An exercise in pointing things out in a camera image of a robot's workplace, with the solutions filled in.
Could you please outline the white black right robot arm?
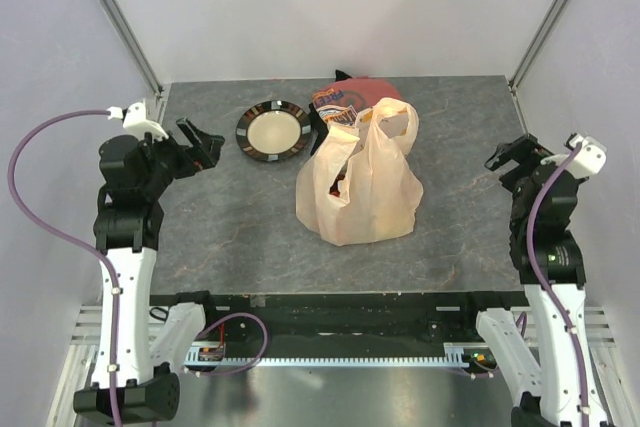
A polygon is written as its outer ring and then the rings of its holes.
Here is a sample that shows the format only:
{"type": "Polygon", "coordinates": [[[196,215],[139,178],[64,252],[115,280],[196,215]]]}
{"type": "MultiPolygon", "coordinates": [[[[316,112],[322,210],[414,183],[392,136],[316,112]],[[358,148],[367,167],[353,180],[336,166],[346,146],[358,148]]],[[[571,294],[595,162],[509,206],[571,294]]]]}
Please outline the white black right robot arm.
{"type": "Polygon", "coordinates": [[[586,332],[586,273],[569,229],[579,187],[601,171],[605,147],[573,133],[567,153],[554,154],[525,134],[496,147],[485,162],[511,193],[510,257],[535,322],[531,352],[520,325],[504,308],[472,306],[458,315],[467,339],[483,339],[512,399],[514,426],[609,426],[597,390],[586,332]]]}

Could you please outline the beige banana print plastic bag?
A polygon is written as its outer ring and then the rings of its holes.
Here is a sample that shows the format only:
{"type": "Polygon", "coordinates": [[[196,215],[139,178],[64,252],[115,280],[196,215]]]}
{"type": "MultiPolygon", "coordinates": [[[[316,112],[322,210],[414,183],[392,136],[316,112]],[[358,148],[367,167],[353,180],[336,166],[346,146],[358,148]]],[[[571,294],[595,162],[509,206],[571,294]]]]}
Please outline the beige banana print plastic bag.
{"type": "Polygon", "coordinates": [[[361,111],[354,125],[326,123],[328,135],[296,180],[296,216],[336,246],[394,239],[413,232],[423,185],[407,156],[419,117],[401,100],[383,98],[361,111]],[[346,175],[346,199],[328,191],[346,175]]]}

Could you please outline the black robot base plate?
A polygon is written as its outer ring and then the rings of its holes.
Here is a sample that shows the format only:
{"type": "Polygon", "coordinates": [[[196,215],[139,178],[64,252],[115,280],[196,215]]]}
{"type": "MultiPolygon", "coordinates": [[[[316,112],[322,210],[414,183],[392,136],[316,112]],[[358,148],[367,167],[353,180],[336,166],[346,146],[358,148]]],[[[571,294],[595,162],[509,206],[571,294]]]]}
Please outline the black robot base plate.
{"type": "Polygon", "coordinates": [[[515,312],[528,306],[521,291],[374,292],[212,295],[207,291],[153,295],[153,306],[194,301],[205,306],[206,323],[228,313],[259,317],[269,337],[322,334],[416,340],[429,344],[475,342],[476,316],[490,308],[515,312]]]}

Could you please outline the red cherry tomatoes cluster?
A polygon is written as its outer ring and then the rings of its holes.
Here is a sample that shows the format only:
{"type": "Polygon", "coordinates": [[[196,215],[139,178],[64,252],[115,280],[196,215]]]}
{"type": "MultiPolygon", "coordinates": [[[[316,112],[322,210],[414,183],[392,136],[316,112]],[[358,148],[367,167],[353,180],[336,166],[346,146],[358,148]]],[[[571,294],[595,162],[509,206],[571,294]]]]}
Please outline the red cherry tomatoes cluster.
{"type": "Polygon", "coordinates": [[[337,198],[346,199],[349,191],[349,181],[346,179],[346,175],[340,173],[334,179],[332,185],[329,187],[328,193],[331,196],[337,198]]]}

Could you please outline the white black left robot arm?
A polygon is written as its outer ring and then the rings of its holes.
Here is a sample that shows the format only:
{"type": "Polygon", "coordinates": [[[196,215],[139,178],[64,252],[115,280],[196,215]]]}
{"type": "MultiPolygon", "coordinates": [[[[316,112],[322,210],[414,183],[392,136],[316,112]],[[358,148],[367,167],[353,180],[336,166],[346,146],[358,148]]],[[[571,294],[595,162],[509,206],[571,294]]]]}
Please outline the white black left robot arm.
{"type": "Polygon", "coordinates": [[[215,167],[225,143],[186,118],[177,125],[185,145],[161,129],[132,127],[99,149],[104,184],[93,232],[103,277],[100,343],[89,385],[73,398],[74,411],[97,425],[173,419],[178,373],[193,341],[211,339],[219,329],[211,294],[199,291],[174,295],[167,320],[150,334],[160,198],[173,181],[215,167]]]}

